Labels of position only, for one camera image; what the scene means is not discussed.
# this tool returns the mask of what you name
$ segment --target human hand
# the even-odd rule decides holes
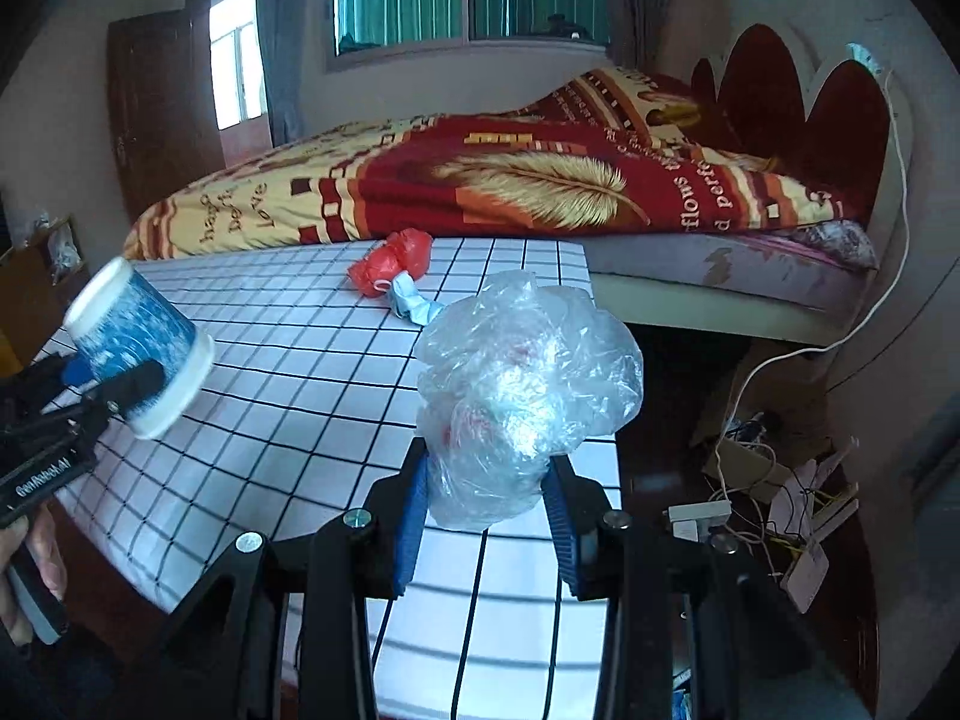
[[[21,517],[10,527],[0,530],[0,620],[3,621],[11,640],[17,646],[29,643],[34,637],[34,629],[16,603],[16,597],[13,596],[6,576],[11,557],[24,539],[37,562],[40,578],[47,589],[58,600],[64,598],[64,591],[66,591],[66,569],[64,559],[56,546],[56,525],[45,505],[37,509],[34,526],[29,529],[30,533],[27,533],[28,527],[27,518]]]

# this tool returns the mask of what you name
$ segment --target door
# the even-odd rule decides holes
[[[110,131],[131,222],[224,167],[207,31],[199,24],[195,30],[184,10],[107,29]]]

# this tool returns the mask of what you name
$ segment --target paper cup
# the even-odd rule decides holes
[[[122,257],[90,279],[67,309],[64,328],[97,381],[147,360],[163,365],[164,388],[127,413],[141,439],[155,439],[184,413],[213,366],[213,338]]]

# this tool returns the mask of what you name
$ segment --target wooden cabinet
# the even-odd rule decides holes
[[[16,373],[64,323],[67,306],[90,280],[85,262],[59,279],[52,276],[50,236],[70,220],[40,230],[22,250],[0,257],[0,375]]]

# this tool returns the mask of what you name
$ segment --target grid pattern surface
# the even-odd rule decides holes
[[[370,242],[247,251],[137,264],[138,271],[217,341],[216,365],[194,403],[159,440],[114,420],[97,469],[61,490],[80,528],[146,597],[171,610],[244,530],[271,538],[316,531],[363,503],[400,467],[421,401],[419,329],[383,298],[344,278]],[[590,290],[579,245],[435,241],[421,293],[443,303],[474,295],[498,271]],[[45,352],[68,352],[59,331]],[[65,405],[75,392],[59,399]],[[619,506],[613,437],[585,442],[574,469]],[[428,519],[414,579],[392,607],[374,671],[381,712],[449,717],[475,575],[479,595],[459,692],[461,718],[592,716],[606,604],[556,603],[557,561],[544,506],[478,533]],[[291,599],[284,676],[296,680],[302,598]],[[385,603],[368,602],[376,637]]]

